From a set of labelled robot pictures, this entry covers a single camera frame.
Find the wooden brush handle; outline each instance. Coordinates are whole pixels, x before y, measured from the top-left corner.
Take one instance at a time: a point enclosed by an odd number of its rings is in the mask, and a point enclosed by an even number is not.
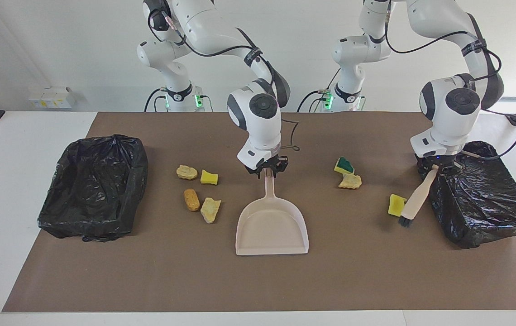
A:
[[[417,213],[419,213],[421,206],[423,206],[423,203],[429,196],[429,189],[431,188],[431,184],[433,184],[438,171],[439,167],[437,165],[433,165],[433,169],[429,171],[425,177],[425,180],[423,180],[423,183],[420,184],[417,189],[415,189],[411,195],[411,198],[409,198],[405,204],[405,208],[403,208],[401,216],[408,220],[415,219],[415,216],[417,216]]]

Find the black garbage bag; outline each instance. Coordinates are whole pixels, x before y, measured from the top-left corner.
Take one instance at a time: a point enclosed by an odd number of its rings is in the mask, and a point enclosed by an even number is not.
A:
[[[494,157],[496,150],[485,142],[471,142],[465,151]],[[419,174],[426,177],[421,168]],[[430,188],[430,202],[445,236],[460,248],[475,248],[516,235],[516,183],[501,159],[483,161],[460,154],[462,173],[439,175]]]
[[[55,237],[109,241],[129,234],[148,179],[142,142],[114,134],[65,149],[38,217]]]

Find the white dustpan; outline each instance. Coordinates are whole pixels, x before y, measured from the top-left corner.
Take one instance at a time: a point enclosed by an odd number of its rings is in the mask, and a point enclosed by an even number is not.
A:
[[[300,210],[274,195],[274,176],[266,169],[266,196],[251,202],[240,214],[236,254],[307,254],[308,234]]]

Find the green scouring pad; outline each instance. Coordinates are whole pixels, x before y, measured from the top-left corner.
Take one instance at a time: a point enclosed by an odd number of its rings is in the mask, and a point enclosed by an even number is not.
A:
[[[347,161],[347,159],[344,157],[339,158],[339,160],[336,162],[336,165],[334,166],[334,170],[342,174],[355,173],[355,169],[351,165],[351,162]]]

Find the sponge piece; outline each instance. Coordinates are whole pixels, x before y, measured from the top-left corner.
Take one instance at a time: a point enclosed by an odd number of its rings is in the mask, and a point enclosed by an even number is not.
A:
[[[204,221],[206,221],[206,223],[214,223],[218,209],[220,209],[220,204],[221,200],[213,200],[212,198],[206,198],[206,200],[204,200],[202,210],[200,211],[202,212],[202,216],[204,217]]]
[[[334,170],[342,174],[355,174],[355,169],[346,158],[340,157],[334,166]]]
[[[218,184],[218,175],[214,175],[212,173],[209,173],[206,170],[202,170],[202,177],[200,178],[200,182],[202,184]]]
[[[361,176],[343,173],[343,182],[339,184],[339,188],[358,189],[363,184]]]
[[[186,180],[194,180],[198,176],[196,169],[188,167],[187,165],[180,165],[176,170],[177,176]]]
[[[401,217],[403,208],[405,208],[405,202],[407,202],[406,198],[394,194],[391,195],[391,198],[389,198],[389,215]]]

